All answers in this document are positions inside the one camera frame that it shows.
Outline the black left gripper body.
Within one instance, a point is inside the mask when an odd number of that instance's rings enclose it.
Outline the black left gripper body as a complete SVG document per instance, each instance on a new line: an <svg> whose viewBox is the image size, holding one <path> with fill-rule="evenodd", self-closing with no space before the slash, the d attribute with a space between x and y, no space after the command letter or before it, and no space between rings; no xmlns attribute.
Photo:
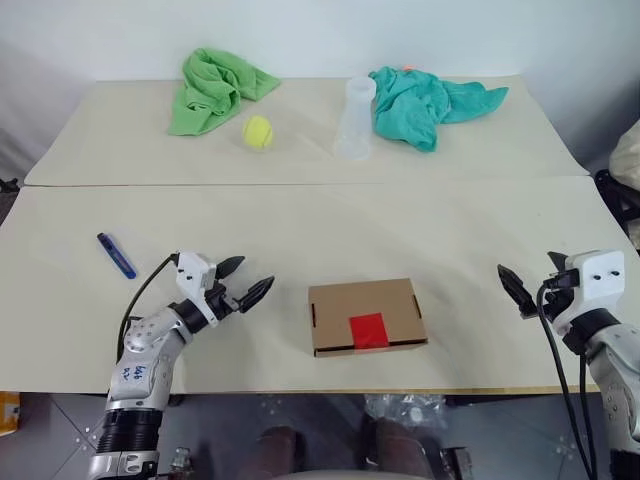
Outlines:
<svg viewBox="0 0 640 480"><path fill-rule="evenodd" d="M240 304L227 294L226 286L220 281L215 281L204 297L215 317L227 317L240 310Z"/></svg>

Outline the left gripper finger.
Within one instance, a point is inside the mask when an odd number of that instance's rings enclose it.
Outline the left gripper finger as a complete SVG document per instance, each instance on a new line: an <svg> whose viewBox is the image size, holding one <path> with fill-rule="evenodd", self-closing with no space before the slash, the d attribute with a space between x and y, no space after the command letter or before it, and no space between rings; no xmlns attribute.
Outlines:
<svg viewBox="0 0 640 480"><path fill-rule="evenodd" d="M238 267L243 263L245 257L242 255L229 257L216 264L215 267L215 279L222 280L232 273L234 273Z"/></svg>
<svg viewBox="0 0 640 480"><path fill-rule="evenodd" d="M236 299L237 311L246 313L259 303L269 292L275 281L274 276L264 278L252 285L244 296Z"/></svg>

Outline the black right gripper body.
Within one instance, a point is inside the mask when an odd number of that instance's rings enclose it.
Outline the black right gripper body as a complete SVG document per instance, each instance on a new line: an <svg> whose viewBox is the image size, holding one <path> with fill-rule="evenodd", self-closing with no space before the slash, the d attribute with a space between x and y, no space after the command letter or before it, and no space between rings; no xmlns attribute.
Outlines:
<svg viewBox="0 0 640 480"><path fill-rule="evenodd" d="M555 320L574 300L578 272L559 272L543 281L537 292L537 309L544 320Z"/></svg>

